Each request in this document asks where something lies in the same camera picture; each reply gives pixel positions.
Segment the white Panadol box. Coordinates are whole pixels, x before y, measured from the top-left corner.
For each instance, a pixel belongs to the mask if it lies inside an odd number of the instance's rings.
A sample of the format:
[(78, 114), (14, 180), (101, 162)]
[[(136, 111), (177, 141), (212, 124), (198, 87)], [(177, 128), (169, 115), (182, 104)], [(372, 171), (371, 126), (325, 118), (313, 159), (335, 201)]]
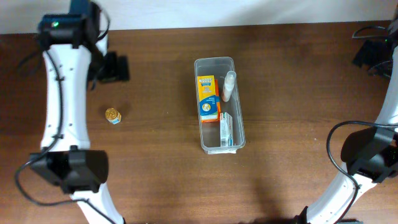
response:
[(220, 114), (220, 145), (233, 146), (233, 118), (227, 112)]

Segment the yellow blue Woods box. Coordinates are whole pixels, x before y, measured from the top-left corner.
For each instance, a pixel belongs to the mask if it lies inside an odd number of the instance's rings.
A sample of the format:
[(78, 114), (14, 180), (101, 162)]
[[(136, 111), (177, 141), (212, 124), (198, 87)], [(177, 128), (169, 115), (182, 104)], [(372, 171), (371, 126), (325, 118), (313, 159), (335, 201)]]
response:
[(213, 75), (197, 77), (198, 109), (202, 123), (217, 121), (215, 79)]

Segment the orange medicine box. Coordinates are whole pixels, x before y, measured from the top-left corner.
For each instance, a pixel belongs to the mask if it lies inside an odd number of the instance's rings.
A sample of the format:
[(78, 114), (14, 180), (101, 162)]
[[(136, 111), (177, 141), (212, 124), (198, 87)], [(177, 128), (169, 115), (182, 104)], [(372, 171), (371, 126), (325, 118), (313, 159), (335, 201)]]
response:
[(216, 95), (216, 105), (217, 105), (217, 121), (220, 121), (220, 116), (221, 116), (221, 103), (220, 103), (220, 92), (219, 92), (219, 86), (218, 86), (218, 80), (215, 79), (215, 95)]

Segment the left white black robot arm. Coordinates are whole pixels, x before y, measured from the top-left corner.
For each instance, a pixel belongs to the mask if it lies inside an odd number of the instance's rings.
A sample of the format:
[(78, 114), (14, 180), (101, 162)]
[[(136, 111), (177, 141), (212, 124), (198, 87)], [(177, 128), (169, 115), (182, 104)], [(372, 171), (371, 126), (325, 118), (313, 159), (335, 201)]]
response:
[(93, 1), (72, 1), (65, 14), (44, 15), (38, 26), (47, 72), (47, 115), (40, 152), (27, 165), (76, 203), (90, 223), (124, 223), (107, 186), (108, 156), (92, 150), (86, 92), (97, 83), (129, 80), (127, 58), (108, 50), (101, 31), (105, 11)]

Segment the white spray bottle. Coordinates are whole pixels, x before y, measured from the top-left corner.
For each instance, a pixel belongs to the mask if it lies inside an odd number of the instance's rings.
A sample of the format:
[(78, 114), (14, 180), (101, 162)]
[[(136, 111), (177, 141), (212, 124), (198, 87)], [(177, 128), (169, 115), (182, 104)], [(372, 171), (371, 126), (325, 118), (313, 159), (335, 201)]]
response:
[(228, 71), (224, 78), (223, 92), (221, 98), (224, 102), (228, 102), (233, 92), (236, 82), (236, 72)]

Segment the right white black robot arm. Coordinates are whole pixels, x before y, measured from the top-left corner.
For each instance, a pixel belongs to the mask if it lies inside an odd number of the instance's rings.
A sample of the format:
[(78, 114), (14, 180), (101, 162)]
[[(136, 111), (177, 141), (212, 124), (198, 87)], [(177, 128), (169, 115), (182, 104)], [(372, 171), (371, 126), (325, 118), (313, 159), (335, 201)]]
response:
[(382, 109), (375, 122), (355, 121), (364, 129), (351, 133), (341, 148), (341, 164), (334, 160), (330, 141), (344, 121), (333, 126), (326, 152), (338, 173), (323, 195), (293, 218), (293, 223), (342, 223), (354, 203), (386, 178), (397, 176), (397, 18), (387, 27), (392, 42), (391, 76)]

